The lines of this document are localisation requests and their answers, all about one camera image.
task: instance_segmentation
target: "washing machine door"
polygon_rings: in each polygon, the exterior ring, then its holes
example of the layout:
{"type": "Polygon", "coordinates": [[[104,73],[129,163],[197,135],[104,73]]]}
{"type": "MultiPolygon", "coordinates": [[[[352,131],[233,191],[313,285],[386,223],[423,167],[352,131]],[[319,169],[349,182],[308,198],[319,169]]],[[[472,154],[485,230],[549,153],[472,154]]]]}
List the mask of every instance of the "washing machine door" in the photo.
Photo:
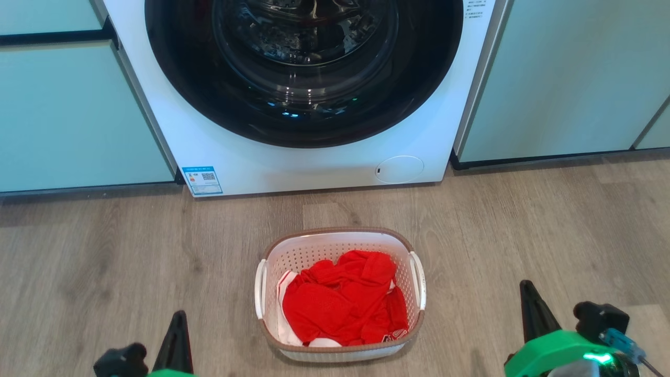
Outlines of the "washing machine door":
{"type": "Polygon", "coordinates": [[[385,131],[451,66],[462,0],[146,0],[153,53],[221,127],[291,148],[385,131]]]}

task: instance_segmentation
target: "cabinet door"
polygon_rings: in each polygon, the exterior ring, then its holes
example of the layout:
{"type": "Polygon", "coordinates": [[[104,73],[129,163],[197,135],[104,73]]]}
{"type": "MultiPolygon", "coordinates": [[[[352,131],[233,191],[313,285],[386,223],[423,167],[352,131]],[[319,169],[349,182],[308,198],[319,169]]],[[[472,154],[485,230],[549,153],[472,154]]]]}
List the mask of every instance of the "cabinet door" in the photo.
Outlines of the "cabinet door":
{"type": "Polygon", "coordinates": [[[110,42],[0,49],[0,191],[165,182],[110,42]]]}
{"type": "Polygon", "coordinates": [[[670,87],[668,15],[668,0],[514,0],[460,161],[629,149],[670,87]]]}
{"type": "Polygon", "coordinates": [[[667,106],[635,149],[670,147],[670,106],[667,106]]]}
{"type": "Polygon", "coordinates": [[[102,27],[90,0],[2,0],[0,36],[102,27]]]}

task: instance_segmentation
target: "white plastic basket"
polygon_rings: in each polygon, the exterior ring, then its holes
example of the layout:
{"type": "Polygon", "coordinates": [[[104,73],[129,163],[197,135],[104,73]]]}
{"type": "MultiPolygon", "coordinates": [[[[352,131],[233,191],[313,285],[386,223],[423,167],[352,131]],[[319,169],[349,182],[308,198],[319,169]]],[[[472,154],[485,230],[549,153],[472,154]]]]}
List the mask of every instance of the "white plastic basket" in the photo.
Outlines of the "white plastic basket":
{"type": "Polygon", "coordinates": [[[268,342],[288,358],[301,362],[355,362],[398,352],[421,327],[425,294],[421,260],[403,236],[383,228],[314,229],[281,238],[268,248],[265,259],[259,263],[254,286],[256,316],[268,342]],[[351,347],[297,347],[280,343],[276,286],[283,273],[287,270],[300,272],[324,259],[336,262],[349,250],[382,252],[391,256],[398,267],[396,283],[407,304],[409,333],[395,341],[351,347]]]}

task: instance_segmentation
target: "washing machine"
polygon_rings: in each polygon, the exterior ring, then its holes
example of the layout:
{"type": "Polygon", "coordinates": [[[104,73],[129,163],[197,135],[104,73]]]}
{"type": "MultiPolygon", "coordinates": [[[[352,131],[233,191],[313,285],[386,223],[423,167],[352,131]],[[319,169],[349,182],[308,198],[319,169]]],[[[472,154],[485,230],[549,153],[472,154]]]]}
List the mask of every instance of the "washing machine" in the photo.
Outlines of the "washing machine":
{"type": "Polygon", "coordinates": [[[439,182],[494,0],[105,0],[195,197],[439,182]]]}

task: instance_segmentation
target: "green robot part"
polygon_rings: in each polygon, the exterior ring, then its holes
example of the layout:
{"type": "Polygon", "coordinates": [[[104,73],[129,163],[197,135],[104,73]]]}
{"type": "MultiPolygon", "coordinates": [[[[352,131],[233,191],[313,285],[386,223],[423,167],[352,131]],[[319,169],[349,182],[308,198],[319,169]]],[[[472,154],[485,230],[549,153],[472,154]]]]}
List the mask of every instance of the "green robot part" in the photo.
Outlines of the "green robot part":
{"type": "Polygon", "coordinates": [[[579,332],[566,331],[556,321],[533,283],[524,280],[521,282],[521,314],[526,344],[508,358],[505,363],[506,377],[545,376],[556,368],[584,359],[598,362],[601,376],[639,375],[637,367],[621,360],[616,349],[598,341],[603,328],[616,326],[626,331],[628,316],[618,309],[610,305],[580,303],[575,309],[575,316],[580,320],[579,332]]]}
{"type": "Polygon", "coordinates": [[[193,374],[178,372],[176,370],[163,369],[152,372],[148,377],[193,377],[193,374]]]}

